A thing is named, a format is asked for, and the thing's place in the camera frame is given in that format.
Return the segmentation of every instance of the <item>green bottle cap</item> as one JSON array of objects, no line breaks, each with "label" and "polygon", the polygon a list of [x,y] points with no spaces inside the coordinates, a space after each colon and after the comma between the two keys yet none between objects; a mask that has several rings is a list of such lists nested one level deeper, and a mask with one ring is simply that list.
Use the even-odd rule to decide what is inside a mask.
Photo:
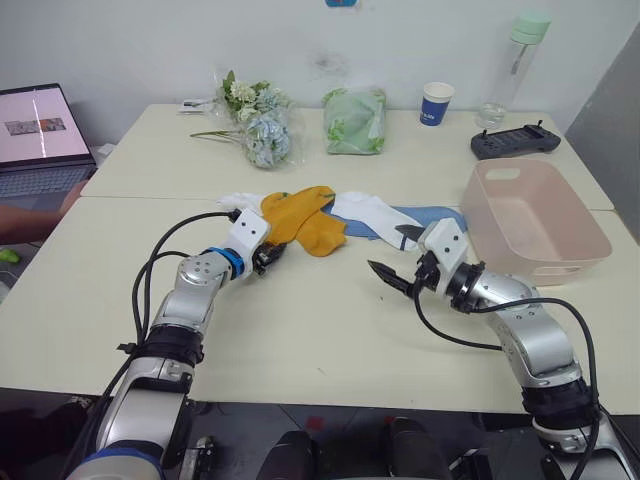
[{"label": "green bottle cap", "polygon": [[511,39],[523,45],[537,45],[551,25],[551,16],[545,12],[527,10],[513,23]]}]

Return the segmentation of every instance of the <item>blue paper cup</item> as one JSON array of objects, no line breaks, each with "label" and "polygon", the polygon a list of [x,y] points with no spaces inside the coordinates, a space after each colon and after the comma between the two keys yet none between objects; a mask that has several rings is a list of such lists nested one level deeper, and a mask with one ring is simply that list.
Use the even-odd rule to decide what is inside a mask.
[{"label": "blue paper cup", "polygon": [[449,106],[449,100],[451,100],[455,91],[455,88],[448,83],[427,83],[424,86],[420,121],[430,127],[440,125]]}]

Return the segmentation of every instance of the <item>black cable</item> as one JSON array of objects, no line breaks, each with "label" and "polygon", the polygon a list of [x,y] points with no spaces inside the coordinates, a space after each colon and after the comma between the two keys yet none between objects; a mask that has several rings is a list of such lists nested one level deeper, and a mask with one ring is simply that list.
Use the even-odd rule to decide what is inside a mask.
[{"label": "black cable", "polygon": [[596,375],[596,352],[593,346],[593,338],[591,337],[591,332],[589,331],[589,326],[585,321],[584,317],[578,312],[578,310],[571,305],[569,302],[565,300],[561,300],[559,298],[551,298],[551,297],[538,297],[538,298],[525,298],[523,300],[516,300],[513,302],[501,303],[499,305],[494,305],[486,308],[476,308],[472,310],[473,313],[490,313],[497,312],[499,310],[506,310],[511,307],[518,307],[521,305],[531,305],[534,303],[547,303],[547,304],[556,304],[560,305],[567,310],[569,310],[575,319],[580,324],[580,328],[582,329],[582,333],[584,335],[585,342],[587,344],[587,357],[589,362],[589,382],[591,384],[591,403],[594,408],[594,420],[591,424],[591,433],[589,437],[589,441],[587,442],[587,447],[584,450],[584,453],[580,457],[580,461],[576,466],[575,470],[571,474],[570,480],[578,480],[582,475],[587,463],[591,459],[593,455],[593,451],[596,446],[596,442],[598,441],[598,432],[600,431],[600,402],[598,401],[599,393],[598,393],[598,378]]},{"label": "black cable", "polygon": [[624,430],[622,430],[622,427],[620,427],[618,422],[616,422],[614,420],[613,416],[609,413],[609,411],[606,408],[604,408],[602,405],[600,405],[600,410],[602,410],[604,412],[604,414],[609,419],[609,422],[611,422],[611,426],[613,427],[613,429],[620,436],[620,438],[622,438],[624,443],[627,445],[627,448],[631,451],[631,453],[633,453],[633,456],[636,457],[636,460],[638,462],[640,462],[640,450],[638,450],[638,447],[635,446],[635,444],[627,436],[627,434],[624,432]]},{"label": "black cable", "polygon": [[[170,255],[176,255],[184,258],[189,256],[184,252],[179,252],[175,250],[158,253],[162,248],[162,246],[164,245],[164,243],[167,241],[167,239],[171,235],[173,235],[173,233],[176,230],[182,228],[183,226],[189,223],[195,222],[197,220],[210,218],[210,217],[228,217],[235,221],[235,219],[238,218],[239,214],[240,214],[239,211],[210,212],[210,213],[203,213],[201,215],[195,215],[193,217],[186,218],[181,222],[178,222],[173,227],[171,227],[156,243],[156,246],[154,247],[153,251],[151,252],[151,255],[149,256],[149,260],[147,260],[147,262],[142,266],[142,268],[138,272],[138,275],[136,275],[136,279],[133,283],[133,289],[131,293],[133,318],[134,318],[134,324],[136,327],[136,340],[137,340],[136,344],[138,346],[141,345],[146,339],[147,331],[149,329],[149,317],[150,317],[149,308],[151,303],[151,281],[150,280],[151,280],[151,273],[153,271],[154,262],[160,258],[167,257]],[[140,324],[138,293],[140,290],[140,283],[142,282],[143,277],[145,282],[144,322],[143,324]],[[78,438],[76,439],[71,451],[69,452],[69,455],[67,456],[67,459],[62,468],[62,472],[60,476],[61,479],[66,479],[67,476],[71,473],[72,468],[75,468],[75,466],[79,463],[79,461],[82,461],[83,458],[86,458],[90,454],[90,450],[93,447],[95,447],[98,429],[100,428],[100,422],[98,420],[101,420],[103,418],[107,410],[107,407],[109,405],[109,398],[111,396],[111,392],[120,381],[120,378],[126,373],[132,361],[133,361],[133,356],[129,355],[125,360],[125,362],[120,367],[120,369],[116,372],[115,376],[111,379],[111,382],[109,382],[109,385],[104,390],[104,392],[102,393],[102,395],[100,396],[96,404],[94,405],[93,410],[89,415],[89,418],[87,418],[87,421],[82,427],[82,430],[78,435]],[[82,449],[82,458],[79,459],[79,461],[76,461],[76,457],[80,453],[81,449]]]},{"label": "black cable", "polygon": [[202,213],[200,215],[194,215],[193,217],[185,218],[181,222],[178,222],[173,227],[171,227],[167,231],[167,233],[165,233],[160,238],[160,240],[158,240],[158,243],[156,243],[156,246],[153,248],[151,255],[149,255],[149,261],[147,262],[147,265],[146,265],[147,272],[144,278],[144,300],[143,300],[144,316],[143,316],[143,322],[142,322],[143,338],[146,338],[147,331],[149,330],[149,316],[150,316],[149,310],[150,310],[150,304],[151,304],[151,273],[153,271],[153,259],[158,255],[158,252],[160,252],[160,249],[165,244],[167,239],[171,235],[173,235],[176,232],[176,230],[184,227],[185,225],[188,225],[189,223],[202,220],[204,218],[211,218],[211,217],[228,217],[232,219],[236,218],[234,212],[209,212],[209,213]]},{"label": "black cable", "polygon": [[598,432],[600,431],[600,417],[596,415],[596,419],[591,424],[591,432],[589,437],[589,442],[587,443],[587,448],[584,449],[582,456],[580,457],[580,461],[576,468],[573,470],[571,477],[569,480],[578,480],[584,472],[587,463],[591,460],[591,456],[593,455],[593,451],[596,448],[596,443],[598,441]]},{"label": "black cable", "polygon": [[[170,255],[175,255],[182,258],[187,258],[189,256],[187,253],[184,253],[184,252],[169,250],[156,255],[153,261],[155,262],[160,258],[168,257]],[[139,296],[138,294],[140,291],[140,283],[142,282],[142,277],[144,277],[147,271],[148,263],[149,262],[145,263],[142,266],[142,268],[140,268],[140,271],[138,272],[138,275],[136,276],[136,279],[133,282],[133,289],[131,290],[131,306],[133,308],[133,322],[136,326],[136,337],[137,337],[138,345],[142,345],[142,342],[144,342],[144,339],[145,339],[145,337],[142,336],[142,324],[140,322],[140,308],[138,306],[138,296]]]},{"label": "black cable", "polygon": [[465,347],[481,348],[484,350],[494,350],[498,352],[502,351],[502,347],[499,347],[497,345],[488,345],[486,343],[469,342],[467,340],[462,340],[460,338],[447,335],[446,333],[443,333],[440,330],[438,330],[436,327],[434,327],[429,322],[429,320],[427,320],[427,317],[424,315],[424,312],[422,311],[422,305],[420,305],[420,292],[422,291],[422,287],[419,286],[418,283],[416,283],[416,285],[417,286],[414,287],[413,289],[413,303],[416,306],[416,312],[418,313],[418,317],[420,317],[420,320],[422,320],[422,323],[424,323],[429,330],[431,330],[433,333],[435,333],[439,337],[444,338],[445,340],[449,340],[450,342],[457,343],[458,345],[464,345]]},{"label": "black cable", "polygon": [[593,338],[591,337],[591,332],[589,331],[589,326],[585,321],[584,317],[578,312],[578,310],[571,305],[569,302],[565,300],[561,300],[559,298],[551,298],[551,297],[537,297],[537,298],[525,298],[523,300],[516,300],[513,302],[501,303],[499,305],[494,305],[491,307],[485,308],[476,308],[472,310],[472,313],[490,313],[497,312],[499,310],[506,310],[511,307],[519,307],[522,305],[530,305],[534,303],[552,303],[556,305],[560,305],[567,310],[569,310],[575,319],[580,324],[580,328],[582,329],[582,334],[584,335],[584,340],[587,343],[587,358],[589,361],[589,383],[591,384],[591,401],[594,407],[599,408],[598,403],[598,378],[596,375],[596,351],[593,347]]},{"label": "black cable", "polygon": [[[94,446],[95,446],[94,433],[97,432],[97,429],[100,425],[100,423],[97,420],[102,419],[104,412],[106,410],[106,406],[108,405],[108,400],[111,395],[111,392],[113,391],[117,383],[120,381],[120,378],[122,377],[122,375],[124,375],[124,373],[129,368],[131,361],[132,361],[132,357],[131,356],[127,357],[125,362],[118,369],[118,372],[115,374],[111,382],[109,382],[109,385],[107,385],[107,388],[105,388],[104,392],[102,393],[102,395],[100,396],[96,404],[93,406],[93,409],[89,414],[87,421],[82,426],[82,430],[80,430],[80,434],[78,435],[78,438],[73,444],[71,451],[67,455],[67,459],[64,462],[64,465],[62,467],[62,471],[60,474],[61,480],[66,479],[71,474],[72,469],[75,468],[76,465],[80,461],[82,461],[83,458],[87,456],[87,446],[91,445],[92,438],[94,439]],[[76,460],[76,457],[80,453],[82,454],[82,458]]]}]

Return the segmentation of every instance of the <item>blue cloth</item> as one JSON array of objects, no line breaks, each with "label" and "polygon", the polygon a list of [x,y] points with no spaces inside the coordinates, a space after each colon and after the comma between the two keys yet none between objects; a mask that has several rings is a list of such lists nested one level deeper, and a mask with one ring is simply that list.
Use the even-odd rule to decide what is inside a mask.
[{"label": "blue cloth", "polygon": [[[344,234],[349,237],[366,237],[369,240],[376,240],[380,238],[376,232],[371,230],[366,223],[359,222],[358,220],[348,220],[346,218],[339,217],[331,213],[333,208],[333,202],[326,205],[322,211],[328,215],[347,224],[344,230]],[[404,213],[408,217],[413,218],[423,227],[427,227],[431,222],[437,222],[443,218],[453,218],[458,223],[460,230],[467,231],[467,222],[464,217],[447,207],[393,207],[400,213]]]}]

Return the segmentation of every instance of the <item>person's hand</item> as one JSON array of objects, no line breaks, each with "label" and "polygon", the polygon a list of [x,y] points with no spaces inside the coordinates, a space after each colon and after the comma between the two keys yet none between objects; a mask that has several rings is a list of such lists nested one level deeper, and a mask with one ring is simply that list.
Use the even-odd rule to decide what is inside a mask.
[{"label": "person's hand", "polygon": [[89,180],[84,180],[80,183],[76,183],[73,186],[73,188],[69,191],[69,193],[67,193],[67,196],[64,197],[60,210],[58,210],[62,215],[65,215],[69,211],[69,209],[73,206],[75,201],[80,197],[80,192],[82,192],[82,189],[84,188],[84,186],[87,184],[88,181]]}]

